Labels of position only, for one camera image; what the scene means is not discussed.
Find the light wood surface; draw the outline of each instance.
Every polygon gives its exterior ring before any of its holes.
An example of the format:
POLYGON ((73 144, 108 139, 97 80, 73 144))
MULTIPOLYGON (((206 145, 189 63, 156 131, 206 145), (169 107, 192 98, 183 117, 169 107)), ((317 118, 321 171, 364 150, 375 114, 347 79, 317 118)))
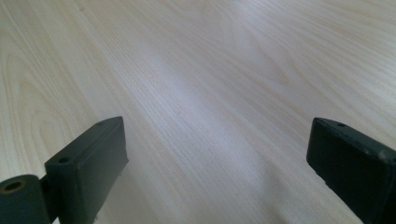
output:
POLYGON ((360 223, 305 161, 313 117, 396 148, 388 1, 0 1, 0 179, 124 117, 96 223, 360 223))

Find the tabletop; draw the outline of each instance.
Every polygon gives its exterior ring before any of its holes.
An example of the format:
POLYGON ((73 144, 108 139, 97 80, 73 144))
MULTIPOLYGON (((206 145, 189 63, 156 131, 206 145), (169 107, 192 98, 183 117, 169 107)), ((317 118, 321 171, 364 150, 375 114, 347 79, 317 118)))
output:
POLYGON ((306 162, 314 117, 396 148, 391 0, 0 1, 0 180, 123 116, 95 223, 361 223, 306 162))

